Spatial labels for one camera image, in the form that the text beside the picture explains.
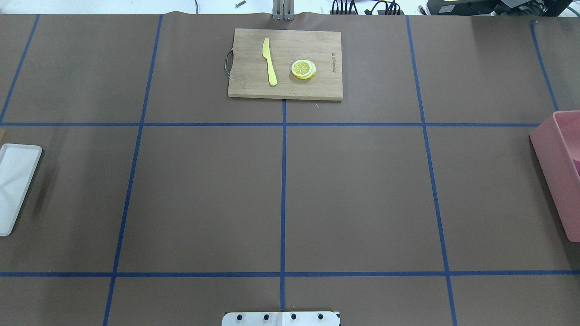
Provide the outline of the pink plastic bin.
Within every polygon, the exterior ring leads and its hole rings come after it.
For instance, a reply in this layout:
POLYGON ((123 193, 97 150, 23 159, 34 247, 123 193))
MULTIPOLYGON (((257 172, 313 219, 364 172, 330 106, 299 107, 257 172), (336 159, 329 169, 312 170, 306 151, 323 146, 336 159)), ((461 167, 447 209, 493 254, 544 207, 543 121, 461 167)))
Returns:
POLYGON ((580 241, 580 112, 557 111, 530 133, 567 239, 580 241))

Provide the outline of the white rectangular tray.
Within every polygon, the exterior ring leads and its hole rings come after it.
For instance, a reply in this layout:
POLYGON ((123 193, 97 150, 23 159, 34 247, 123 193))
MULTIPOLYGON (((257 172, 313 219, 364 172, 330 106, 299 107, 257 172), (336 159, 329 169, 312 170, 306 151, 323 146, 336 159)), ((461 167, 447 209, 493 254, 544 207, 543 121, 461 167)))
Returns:
POLYGON ((0 151, 0 235, 12 233, 31 180, 37 169, 42 147, 5 143, 0 151))

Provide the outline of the pink cloth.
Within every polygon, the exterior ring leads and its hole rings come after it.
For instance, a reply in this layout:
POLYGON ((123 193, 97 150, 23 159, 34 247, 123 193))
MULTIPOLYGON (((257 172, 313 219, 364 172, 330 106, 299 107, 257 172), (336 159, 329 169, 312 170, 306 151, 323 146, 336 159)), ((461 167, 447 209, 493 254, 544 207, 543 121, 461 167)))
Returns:
POLYGON ((576 172, 578 173, 578 175, 580 175, 580 161, 572 159, 572 163, 575 167, 576 172))

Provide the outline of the bamboo cutting board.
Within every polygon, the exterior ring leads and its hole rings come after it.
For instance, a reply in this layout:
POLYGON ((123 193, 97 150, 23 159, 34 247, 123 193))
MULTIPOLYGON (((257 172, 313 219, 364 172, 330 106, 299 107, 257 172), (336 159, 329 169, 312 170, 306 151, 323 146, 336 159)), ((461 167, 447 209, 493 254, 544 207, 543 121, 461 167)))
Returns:
POLYGON ((229 97, 288 99, 300 101, 341 101, 343 99, 342 35, 336 31, 241 29, 234 32, 229 97), (270 86, 264 39, 270 52, 277 85, 270 86), (300 80, 290 68, 296 60, 316 65, 313 78, 300 80))

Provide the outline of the aluminium frame post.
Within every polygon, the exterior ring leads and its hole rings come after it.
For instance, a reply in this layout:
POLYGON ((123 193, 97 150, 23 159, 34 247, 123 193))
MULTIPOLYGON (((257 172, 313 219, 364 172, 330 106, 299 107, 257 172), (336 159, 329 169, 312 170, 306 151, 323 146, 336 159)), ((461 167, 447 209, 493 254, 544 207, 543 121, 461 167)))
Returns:
POLYGON ((292 21, 295 19, 294 0, 274 0, 273 20, 292 21))

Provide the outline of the yellow plastic knife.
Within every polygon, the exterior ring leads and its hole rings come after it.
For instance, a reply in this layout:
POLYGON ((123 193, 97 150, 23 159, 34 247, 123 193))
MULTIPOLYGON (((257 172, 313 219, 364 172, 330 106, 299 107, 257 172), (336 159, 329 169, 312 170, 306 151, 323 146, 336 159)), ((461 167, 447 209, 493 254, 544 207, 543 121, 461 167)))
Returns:
POLYGON ((276 86, 278 81, 274 71, 273 60, 271 58, 270 40, 268 37, 266 37, 263 41, 261 53, 267 65, 268 83, 270 86, 276 86))

